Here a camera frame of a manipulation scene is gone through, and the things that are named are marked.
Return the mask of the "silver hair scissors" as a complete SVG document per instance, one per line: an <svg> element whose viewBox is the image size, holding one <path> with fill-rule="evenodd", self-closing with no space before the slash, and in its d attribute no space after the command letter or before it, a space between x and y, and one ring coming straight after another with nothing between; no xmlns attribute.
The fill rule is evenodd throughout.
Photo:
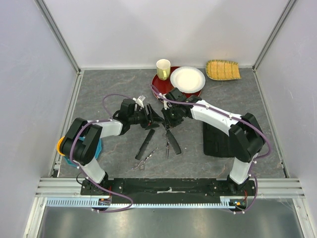
<svg viewBox="0 0 317 238"><path fill-rule="evenodd" d="M132 170L136 170L138 169L139 171L144 171L145 170L145 164L146 162L149 160L149 158L152 157L152 155L158 150L158 148L155 148L154 150L152 150L150 152L150 154L148 154L145 159L142 159L140 162L137 162L134 167L132 168Z"/></svg>

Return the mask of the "black zip tool case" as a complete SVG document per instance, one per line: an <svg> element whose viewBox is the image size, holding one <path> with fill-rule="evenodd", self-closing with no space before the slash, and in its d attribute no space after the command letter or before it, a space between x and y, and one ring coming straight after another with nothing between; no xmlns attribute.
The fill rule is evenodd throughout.
<svg viewBox="0 0 317 238"><path fill-rule="evenodd" d="M207 156L219 158L234 157L230 149L229 136L205 122L203 122L203 152Z"/></svg>

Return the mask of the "silver thinning scissors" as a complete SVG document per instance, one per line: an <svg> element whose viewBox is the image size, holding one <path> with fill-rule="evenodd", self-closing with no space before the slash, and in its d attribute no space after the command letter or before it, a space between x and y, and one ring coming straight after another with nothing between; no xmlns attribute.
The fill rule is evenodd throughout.
<svg viewBox="0 0 317 238"><path fill-rule="evenodd" d="M162 134L163 138L166 141L166 152L165 152L165 158L168 160L169 158L169 148L170 148L170 143L169 143L169 139L167 138L166 133Z"/></svg>

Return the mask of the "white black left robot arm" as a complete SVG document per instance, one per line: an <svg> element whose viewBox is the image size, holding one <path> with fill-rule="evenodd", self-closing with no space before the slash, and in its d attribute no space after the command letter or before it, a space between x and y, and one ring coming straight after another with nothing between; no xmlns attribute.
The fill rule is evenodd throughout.
<svg viewBox="0 0 317 238"><path fill-rule="evenodd" d="M58 149L68 157L92 182L92 190L103 195L107 193L108 174L101 168L96 159L96 150L101 138L124 135L131 125L139 124L145 130L153 130L164 123L150 104L140 106L133 99L124 99L120 109L112 118L88 121L76 118Z"/></svg>

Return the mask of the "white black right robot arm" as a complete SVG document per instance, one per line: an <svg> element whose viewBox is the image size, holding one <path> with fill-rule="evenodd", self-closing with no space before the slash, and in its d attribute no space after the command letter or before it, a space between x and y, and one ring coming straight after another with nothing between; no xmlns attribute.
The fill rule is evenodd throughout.
<svg viewBox="0 0 317 238"><path fill-rule="evenodd" d="M176 127L188 117L209 124L228 138L234 162L226 187L230 194L240 194L249 179L252 161L265 144L263 132L254 115L229 113L195 95L187 98L177 88L165 95L158 94L158 97L165 102L162 113L166 127Z"/></svg>

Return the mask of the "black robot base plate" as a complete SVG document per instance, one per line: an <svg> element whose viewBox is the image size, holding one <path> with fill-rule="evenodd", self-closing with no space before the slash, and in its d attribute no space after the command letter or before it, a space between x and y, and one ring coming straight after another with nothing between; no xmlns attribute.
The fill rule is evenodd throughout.
<svg viewBox="0 0 317 238"><path fill-rule="evenodd" d="M215 178L114 178L105 187L138 203L217 202L222 196L253 196L256 191L253 180L234 185Z"/></svg>

